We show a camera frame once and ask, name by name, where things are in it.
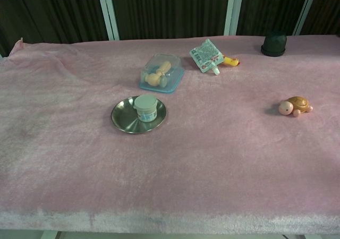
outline dark curtain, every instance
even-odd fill
[[[113,0],[121,39],[223,35],[228,0]]]
[[[313,0],[300,34],[340,34],[340,0]]]
[[[242,0],[237,35],[265,36],[276,30],[291,35],[304,0]]]
[[[0,0],[0,53],[14,43],[107,40],[99,0]]]

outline stainless steel dish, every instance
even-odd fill
[[[115,127],[126,133],[148,132],[161,125],[166,117],[165,105],[157,99],[157,118],[151,122],[140,121],[137,117],[137,111],[133,108],[134,100],[137,97],[129,97],[120,101],[111,112],[111,120]]]

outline toy turtle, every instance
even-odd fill
[[[278,111],[282,115],[289,115],[293,113],[294,117],[299,117],[301,113],[310,113],[313,107],[309,105],[309,102],[304,97],[291,97],[280,103]]]

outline small jar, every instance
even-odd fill
[[[138,119],[142,122],[154,121],[157,117],[157,98],[153,95],[141,95],[134,101]]]

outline black cup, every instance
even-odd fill
[[[287,36],[282,32],[273,31],[265,38],[261,52],[266,56],[278,57],[285,53]]]

